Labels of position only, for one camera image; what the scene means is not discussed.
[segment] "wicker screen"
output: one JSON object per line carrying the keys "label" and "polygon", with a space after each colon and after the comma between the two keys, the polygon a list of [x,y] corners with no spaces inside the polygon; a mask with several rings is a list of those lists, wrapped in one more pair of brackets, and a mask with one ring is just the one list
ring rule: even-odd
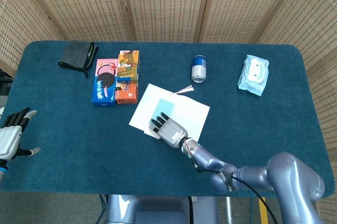
{"label": "wicker screen", "polygon": [[119,0],[43,0],[67,39],[127,41]]}
{"label": "wicker screen", "polygon": [[11,76],[28,43],[59,39],[31,0],[1,0],[0,25],[0,67]]}
{"label": "wicker screen", "polygon": [[[337,183],[337,161],[332,161],[331,167],[335,177],[335,183]],[[337,189],[335,189],[335,193],[332,196],[318,201],[317,205],[318,212],[325,224],[337,223]]]}
{"label": "wicker screen", "polygon": [[130,0],[139,41],[192,42],[201,0]]}
{"label": "wicker screen", "polygon": [[288,43],[303,54],[306,69],[337,47],[337,0],[286,0],[260,43]]}
{"label": "wicker screen", "polygon": [[337,64],[310,81],[327,149],[337,148]]}
{"label": "wicker screen", "polygon": [[274,0],[211,0],[201,42],[250,42]]}

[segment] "blue table surface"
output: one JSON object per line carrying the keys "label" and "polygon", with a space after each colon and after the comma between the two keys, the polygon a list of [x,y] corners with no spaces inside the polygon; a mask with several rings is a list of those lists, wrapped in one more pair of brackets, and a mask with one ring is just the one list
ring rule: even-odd
{"label": "blue table surface", "polygon": [[[210,106],[199,143],[237,167],[265,166],[285,151],[334,180],[313,105],[302,56],[290,45],[95,42],[96,58],[140,50],[139,96],[152,83],[170,91],[193,85],[189,96]],[[168,196],[218,196],[211,174],[197,173],[180,150],[128,125],[137,104],[97,107],[91,103],[95,63],[84,74],[57,65],[68,41],[29,44],[23,54],[4,116],[27,106],[38,114],[21,147],[37,155],[8,164],[3,190]],[[207,58],[207,79],[191,81],[195,55]],[[247,54],[269,60],[262,97],[238,90]],[[251,196],[236,191],[231,196]]]}

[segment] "snack box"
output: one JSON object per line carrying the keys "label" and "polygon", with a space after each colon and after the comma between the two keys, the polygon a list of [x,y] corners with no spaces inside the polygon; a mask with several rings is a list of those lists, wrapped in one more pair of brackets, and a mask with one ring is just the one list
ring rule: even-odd
{"label": "snack box", "polygon": [[92,102],[95,105],[115,106],[118,59],[97,59]]}
{"label": "snack box", "polygon": [[136,83],[139,74],[139,51],[121,50],[118,56],[117,81],[119,83]]}
{"label": "snack box", "polygon": [[117,104],[135,104],[138,97],[138,83],[116,83]]}

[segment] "black cable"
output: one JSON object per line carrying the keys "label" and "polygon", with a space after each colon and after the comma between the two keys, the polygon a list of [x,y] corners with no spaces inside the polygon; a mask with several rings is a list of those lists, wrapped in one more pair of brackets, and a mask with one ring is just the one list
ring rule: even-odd
{"label": "black cable", "polygon": [[267,211],[269,212],[270,216],[272,217],[273,221],[275,224],[277,224],[277,220],[272,212],[272,210],[270,210],[269,206],[267,205],[267,203],[263,200],[263,198],[261,197],[261,195],[253,188],[251,187],[249,184],[247,184],[246,182],[242,181],[241,179],[239,178],[236,178],[234,176],[232,176],[232,179],[244,184],[245,186],[247,186],[249,189],[251,189],[255,194],[256,196],[262,201],[262,203],[264,204],[264,206],[267,208]]}
{"label": "black cable", "polygon": [[101,211],[101,214],[100,214],[100,216],[98,217],[98,219],[96,221],[96,224],[99,224],[101,222],[103,214],[104,214],[104,212],[106,210],[106,204],[105,204],[105,201],[104,201],[104,199],[103,199],[103,197],[102,197],[101,194],[100,194],[100,200],[101,200],[101,204],[102,204],[102,211]]}
{"label": "black cable", "polygon": [[190,206],[190,224],[194,224],[192,197],[189,197],[189,206]]}
{"label": "black cable", "polygon": [[106,199],[106,206],[107,206],[107,202],[109,201],[109,194],[105,194],[105,199]]}

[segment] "wet wipes package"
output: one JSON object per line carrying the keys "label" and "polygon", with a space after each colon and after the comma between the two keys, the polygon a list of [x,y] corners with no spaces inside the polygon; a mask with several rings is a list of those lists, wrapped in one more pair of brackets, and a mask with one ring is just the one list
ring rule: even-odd
{"label": "wet wipes package", "polygon": [[240,90],[261,96],[267,84],[269,61],[248,54],[237,83]]}

